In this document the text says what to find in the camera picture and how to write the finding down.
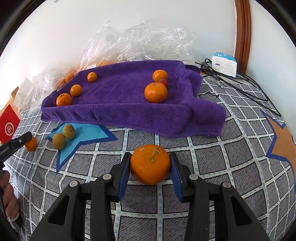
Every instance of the finger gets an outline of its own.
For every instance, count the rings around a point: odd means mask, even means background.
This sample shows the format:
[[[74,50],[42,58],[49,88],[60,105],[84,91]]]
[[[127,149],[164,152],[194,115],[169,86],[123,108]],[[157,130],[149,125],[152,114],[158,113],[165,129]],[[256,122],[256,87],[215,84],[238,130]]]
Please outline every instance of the finger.
[[[17,205],[17,198],[15,197],[15,195],[13,195],[5,209],[7,217],[11,217],[16,205]]]
[[[12,212],[12,215],[11,215],[12,218],[15,218],[17,216],[17,213],[19,211],[19,207],[20,207],[19,203],[17,202],[17,204],[16,204],[16,206],[15,206],[13,212]]]
[[[3,194],[3,202],[4,202],[4,206],[6,206],[10,199],[12,198],[13,196],[13,187],[11,186],[11,184],[7,184],[7,186],[5,187],[5,190],[4,190],[4,194]]]
[[[10,174],[8,171],[3,172],[3,176],[0,178],[0,186],[4,188],[8,183],[10,179]]]

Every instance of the metal screw head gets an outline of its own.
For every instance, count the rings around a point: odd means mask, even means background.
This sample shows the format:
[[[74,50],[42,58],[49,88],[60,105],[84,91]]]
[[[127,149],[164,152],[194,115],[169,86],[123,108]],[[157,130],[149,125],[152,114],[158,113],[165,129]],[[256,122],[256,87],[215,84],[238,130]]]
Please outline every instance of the metal screw head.
[[[189,176],[189,178],[190,178],[191,180],[197,180],[197,179],[198,179],[198,175],[191,174],[191,175]]]
[[[105,175],[103,176],[103,179],[104,179],[104,180],[109,180],[111,177],[112,177],[112,176],[111,176],[110,174],[105,174]]]
[[[78,185],[78,182],[77,181],[72,181],[70,182],[70,187],[76,187]]]
[[[223,187],[230,188],[231,184],[229,182],[223,182]]]

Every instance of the bed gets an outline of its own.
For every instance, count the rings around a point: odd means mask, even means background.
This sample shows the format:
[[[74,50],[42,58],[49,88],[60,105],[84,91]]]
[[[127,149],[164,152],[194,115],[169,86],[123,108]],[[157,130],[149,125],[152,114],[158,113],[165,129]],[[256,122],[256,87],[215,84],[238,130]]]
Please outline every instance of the bed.
[[[238,84],[238,88],[258,97],[255,87]],[[34,152],[21,148],[6,163],[20,203],[24,222],[22,239],[28,240],[43,215],[71,181],[94,181],[144,144],[161,145],[176,152],[180,162],[208,182],[229,181],[250,206],[271,240],[280,240],[295,219],[294,174],[288,162],[267,158],[274,133],[262,110],[229,86],[217,84],[212,77],[202,81],[197,98],[223,105],[227,118],[218,137],[189,136],[169,139],[136,129],[107,126],[117,141],[81,146],[56,174],[57,150],[46,140],[58,122],[44,122],[41,112],[27,112],[14,135],[30,131],[37,138]],[[90,207],[86,206],[85,240],[90,239]],[[124,240],[183,240],[189,205],[175,197],[170,176],[157,185],[143,185],[129,177],[121,203],[111,204],[115,238]],[[215,238],[214,206],[210,201],[210,240]]]

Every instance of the red bag with logo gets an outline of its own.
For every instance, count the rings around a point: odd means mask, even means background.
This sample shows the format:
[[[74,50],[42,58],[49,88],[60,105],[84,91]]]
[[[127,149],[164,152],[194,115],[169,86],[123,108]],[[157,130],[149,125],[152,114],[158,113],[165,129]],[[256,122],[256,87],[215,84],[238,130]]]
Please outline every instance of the red bag with logo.
[[[8,105],[0,116],[0,141],[3,144],[12,138],[19,123],[20,119],[15,114],[11,105]]]

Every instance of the clear plastic wrap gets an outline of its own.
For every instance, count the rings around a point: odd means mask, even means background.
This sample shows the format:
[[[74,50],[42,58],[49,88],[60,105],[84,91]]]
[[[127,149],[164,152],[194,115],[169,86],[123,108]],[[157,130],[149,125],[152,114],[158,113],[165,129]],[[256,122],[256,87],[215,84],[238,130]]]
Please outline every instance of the clear plastic wrap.
[[[144,21],[119,30],[109,19],[82,51],[77,72],[90,67],[136,60],[180,60],[193,64],[188,53],[195,35],[184,28],[153,28]]]
[[[26,79],[14,103],[21,116],[28,109],[28,116],[38,111],[45,97],[87,68],[137,60],[180,60],[194,64],[188,53],[188,47],[195,39],[191,31],[156,28],[142,20],[137,22],[135,26],[135,18],[132,17],[132,27],[118,29],[120,24],[128,23],[127,17],[109,19],[88,41],[77,67],[51,69],[33,77],[32,81]]]
[[[75,68],[60,68],[50,69],[34,76],[32,81],[26,78],[14,100],[14,105],[17,107],[21,117],[26,110],[29,110],[28,116],[38,111],[44,98],[69,82],[75,74]]]

